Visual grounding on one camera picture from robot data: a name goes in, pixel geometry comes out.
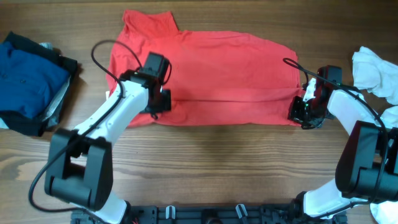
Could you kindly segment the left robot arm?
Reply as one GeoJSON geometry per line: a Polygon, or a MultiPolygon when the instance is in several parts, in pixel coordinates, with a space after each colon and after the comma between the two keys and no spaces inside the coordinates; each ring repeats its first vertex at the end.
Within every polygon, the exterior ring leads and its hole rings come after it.
{"type": "Polygon", "coordinates": [[[142,68],[127,70],[114,93],[73,130],[59,129],[50,142],[45,193],[73,204],[86,223],[130,223],[131,206],[113,191],[112,149],[139,114],[171,109],[170,90],[163,88],[172,66],[150,53],[142,68]]]}

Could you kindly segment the red FRAM t-shirt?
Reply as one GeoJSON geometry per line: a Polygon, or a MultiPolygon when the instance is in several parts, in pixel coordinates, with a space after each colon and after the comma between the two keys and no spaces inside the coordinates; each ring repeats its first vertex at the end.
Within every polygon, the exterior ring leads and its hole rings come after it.
{"type": "Polygon", "coordinates": [[[111,91],[116,77],[137,68],[151,52],[172,65],[166,83],[171,110],[156,118],[140,114],[131,126],[289,124],[290,105],[303,93],[299,72],[284,62],[297,58],[293,50],[247,33],[182,31],[171,12],[126,10],[123,21],[110,56],[111,91]]]}

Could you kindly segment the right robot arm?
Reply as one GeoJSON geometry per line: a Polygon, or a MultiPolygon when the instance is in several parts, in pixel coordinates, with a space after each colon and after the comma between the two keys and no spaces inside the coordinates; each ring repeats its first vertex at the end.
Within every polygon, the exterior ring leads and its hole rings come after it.
{"type": "Polygon", "coordinates": [[[342,84],[340,67],[321,67],[314,77],[314,98],[296,96],[289,119],[302,129],[315,129],[324,120],[336,118],[349,139],[335,178],[297,195],[290,203],[288,219],[320,223],[358,205],[396,202],[397,128],[387,128],[357,88],[342,84]]]}

